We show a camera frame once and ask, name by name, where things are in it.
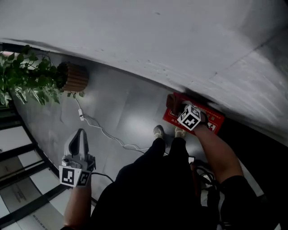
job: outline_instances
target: potted plant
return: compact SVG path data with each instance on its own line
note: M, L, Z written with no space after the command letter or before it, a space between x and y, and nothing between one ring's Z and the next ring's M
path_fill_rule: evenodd
M88 84L88 73L84 67L63 62L55 67L47 53L35 54L26 45L18 55L8 57L0 52L0 102L8 106L9 92L27 103L27 95L41 105L52 98L59 103L58 96L68 91L68 97L84 96Z

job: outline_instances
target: person's left arm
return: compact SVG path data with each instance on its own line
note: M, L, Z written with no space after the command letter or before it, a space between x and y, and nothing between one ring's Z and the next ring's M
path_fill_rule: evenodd
M73 188L64 214L64 226L84 229L91 215L91 177L84 188Z

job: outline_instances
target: plant foliage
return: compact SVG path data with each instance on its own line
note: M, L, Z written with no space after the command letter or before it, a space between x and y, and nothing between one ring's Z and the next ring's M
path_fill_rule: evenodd
M41 105L51 98L59 103L58 96L63 93L61 88L66 79L53 65L47 53L35 54L29 45L18 56L13 53L7 57L0 52L0 103L3 105L8 106L11 100L10 91L23 103L27 103L28 95Z

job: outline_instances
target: white cable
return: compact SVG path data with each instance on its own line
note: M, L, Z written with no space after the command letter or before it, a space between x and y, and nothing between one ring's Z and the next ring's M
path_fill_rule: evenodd
M78 100L77 100L76 98L75 98L75 100L76 100L76 102L77 102L77 104L78 104L78 106L79 106L79 109L82 110L82 109L81 109L81 106L80 106L80 104L79 104L79 102L78 102ZM90 119L95 120L95 121L98 123L99 126L90 124L89 121L85 118L85 116L89 117ZM120 140L120 139L118 139L118 138L116 138L116 137L113 137L112 135L110 135L109 133L107 133L107 132L100 126L99 122L98 122L95 118L92 118L92 117L90 117L89 115L86 115L86 114L84 114L84 116L83 116L82 118L87 122L87 124L88 124L89 126L101 129L101 132L103 133L103 135L105 135L105 136L108 137L109 139L118 141L119 144L120 144L124 149L136 150L136 151L139 151L139 152L141 152L141 153L144 153L144 152L142 152L142 150L147 150L147 149L149 149L149 148L140 149L137 145L132 145L132 144L127 144L127 145L125 145L122 140Z

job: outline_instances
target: shoe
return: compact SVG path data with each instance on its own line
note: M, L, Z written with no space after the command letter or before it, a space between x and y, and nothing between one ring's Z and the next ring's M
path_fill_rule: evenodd
M180 138L184 139L185 138L185 134L186 134L185 130L183 130L183 129L179 128L179 127L175 128L175 138L180 137Z
M154 128L153 133L154 133L155 139L157 139L157 138L164 139L164 129L161 125L157 125Z

